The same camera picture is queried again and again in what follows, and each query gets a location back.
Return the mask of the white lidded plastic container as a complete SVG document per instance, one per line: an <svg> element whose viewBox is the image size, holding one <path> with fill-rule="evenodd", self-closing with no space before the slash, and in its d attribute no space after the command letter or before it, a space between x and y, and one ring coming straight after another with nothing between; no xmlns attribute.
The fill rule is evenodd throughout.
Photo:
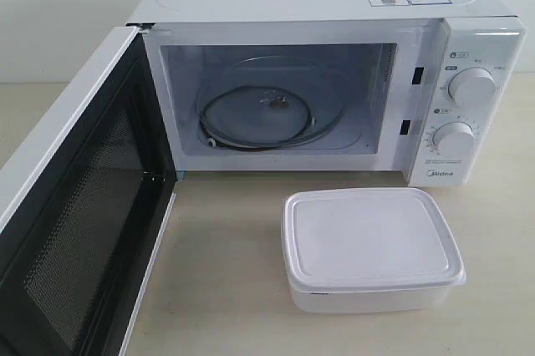
<svg viewBox="0 0 535 356"><path fill-rule="evenodd" d="M295 193L281 241L291 298L307 313L431 308L466 281L451 229L420 189Z"/></svg>

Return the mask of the white microwave door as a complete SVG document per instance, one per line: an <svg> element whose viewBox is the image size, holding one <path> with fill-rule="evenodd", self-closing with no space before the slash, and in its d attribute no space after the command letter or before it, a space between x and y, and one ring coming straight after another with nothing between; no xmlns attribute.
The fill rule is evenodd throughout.
<svg viewBox="0 0 535 356"><path fill-rule="evenodd" d="M114 28L1 170L1 352L126 352L175 196L144 33Z"/></svg>

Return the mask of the white microwave oven body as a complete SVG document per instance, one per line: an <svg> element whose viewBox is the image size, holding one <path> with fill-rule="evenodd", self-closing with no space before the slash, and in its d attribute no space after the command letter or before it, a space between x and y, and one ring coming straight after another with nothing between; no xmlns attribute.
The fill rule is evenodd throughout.
<svg viewBox="0 0 535 356"><path fill-rule="evenodd" d="M141 0L141 28L177 175L191 171L395 171L410 186L466 183L517 61L526 29L501 0L371 7L368 0ZM253 57L310 58L346 75L344 117L318 140L278 150L212 147L197 97L217 73ZM459 107L452 78L487 70L485 104ZM464 122L476 143L462 157L432 144Z"/></svg>

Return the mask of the glass turntable plate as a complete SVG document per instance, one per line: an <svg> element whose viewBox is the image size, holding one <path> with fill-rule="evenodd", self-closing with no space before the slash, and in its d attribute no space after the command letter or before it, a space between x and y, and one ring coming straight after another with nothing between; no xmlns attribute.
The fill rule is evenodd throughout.
<svg viewBox="0 0 535 356"><path fill-rule="evenodd" d="M350 82L310 58L269 55L217 73L197 97L209 145L254 152L318 140L349 108Z"/></svg>

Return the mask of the lower white timer knob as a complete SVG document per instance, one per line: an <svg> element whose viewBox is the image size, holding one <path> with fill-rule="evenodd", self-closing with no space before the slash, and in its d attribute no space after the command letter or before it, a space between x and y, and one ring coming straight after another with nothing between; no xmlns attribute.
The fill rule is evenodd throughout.
<svg viewBox="0 0 535 356"><path fill-rule="evenodd" d="M470 125L451 122L442 125L432 135L432 144L440 155L462 157L469 154L476 143Z"/></svg>

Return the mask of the upper white power knob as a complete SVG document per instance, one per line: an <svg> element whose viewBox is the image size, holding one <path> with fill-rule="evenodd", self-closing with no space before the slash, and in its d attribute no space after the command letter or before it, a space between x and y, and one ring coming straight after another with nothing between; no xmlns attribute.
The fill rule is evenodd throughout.
<svg viewBox="0 0 535 356"><path fill-rule="evenodd" d="M492 75L483 68L469 68L454 76L448 94L459 107L474 107L490 101L497 92Z"/></svg>

